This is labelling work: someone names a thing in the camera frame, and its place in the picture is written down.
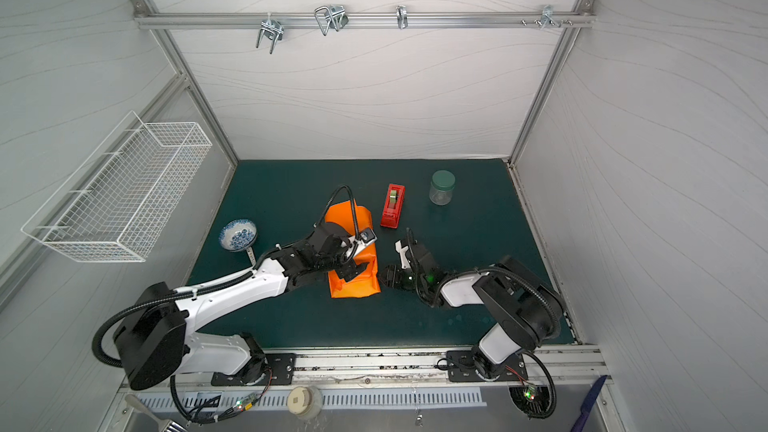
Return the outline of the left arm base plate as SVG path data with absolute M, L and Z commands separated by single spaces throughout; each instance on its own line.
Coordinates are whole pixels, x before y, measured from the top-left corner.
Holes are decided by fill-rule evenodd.
M 297 356 L 294 353 L 267 353 L 252 357 L 242 369 L 233 375 L 214 373 L 212 386 L 245 387 L 290 385 L 295 371 Z

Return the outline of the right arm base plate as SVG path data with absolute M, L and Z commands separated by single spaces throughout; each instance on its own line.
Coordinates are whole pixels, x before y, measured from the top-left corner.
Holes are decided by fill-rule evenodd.
M 520 354 L 510 355 L 502 364 L 494 364 L 478 350 L 448 350 L 435 367 L 448 374 L 452 383 L 515 382 L 528 380 L 527 369 Z

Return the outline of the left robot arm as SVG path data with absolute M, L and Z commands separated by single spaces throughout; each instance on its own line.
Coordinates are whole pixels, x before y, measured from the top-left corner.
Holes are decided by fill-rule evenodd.
M 92 353 L 99 362 L 122 369 L 135 391 L 193 373 L 255 384 L 265 376 L 268 360 L 253 336 L 208 334 L 204 327 L 329 272 L 356 278 L 366 269 L 357 257 L 376 240 L 370 228 L 349 234 L 337 223 L 322 222 L 306 238 L 274 246 L 243 271 L 176 289 L 156 283 L 97 329 Z

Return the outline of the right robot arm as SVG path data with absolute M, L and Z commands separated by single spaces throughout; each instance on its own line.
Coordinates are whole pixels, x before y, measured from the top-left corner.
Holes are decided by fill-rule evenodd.
M 506 256 L 486 267 L 449 271 L 418 241 L 402 239 L 395 250 L 400 263 L 379 275 L 382 286 L 412 292 L 433 309 L 482 305 L 494 319 L 471 356 L 456 368 L 472 368 L 479 379 L 495 381 L 510 358 L 560 336 L 560 295 L 518 260 Z

